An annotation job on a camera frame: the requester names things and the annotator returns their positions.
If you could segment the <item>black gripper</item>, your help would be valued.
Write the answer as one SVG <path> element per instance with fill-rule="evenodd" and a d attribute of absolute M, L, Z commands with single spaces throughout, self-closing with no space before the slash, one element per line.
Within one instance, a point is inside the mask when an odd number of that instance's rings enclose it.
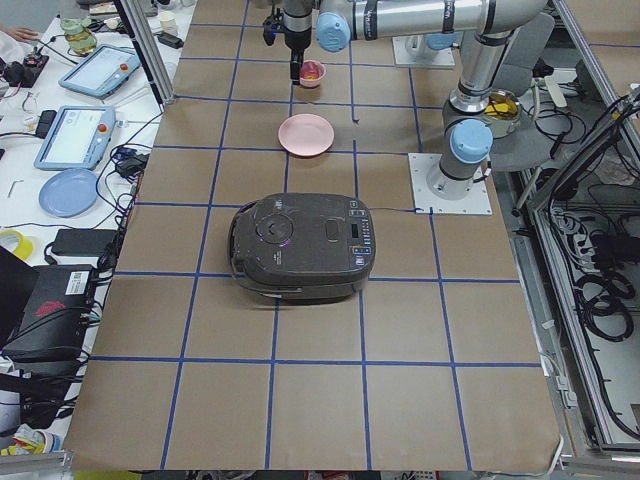
<path fill-rule="evenodd" d="M 311 29 L 294 31 L 289 28 L 284 30 L 285 45 L 291 50 L 290 55 L 290 79 L 293 85 L 300 84 L 301 70 L 304 65 L 304 51 L 311 44 Z"/>

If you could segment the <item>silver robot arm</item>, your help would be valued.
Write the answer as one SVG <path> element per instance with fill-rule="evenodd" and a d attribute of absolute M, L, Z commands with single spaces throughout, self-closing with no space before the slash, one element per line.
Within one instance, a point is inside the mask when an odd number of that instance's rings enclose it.
<path fill-rule="evenodd" d="M 300 83 L 304 52 L 311 40 L 338 52 L 355 40 L 424 34 L 474 33 L 472 59 L 463 65 L 457 86 L 444 104 L 443 139 L 454 125 L 479 119 L 489 103 L 496 72 L 514 31 L 534 19 L 544 1 L 285 1 L 263 21 L 263 39 L 271 45 L 284 36 L 290 79 Z"/>

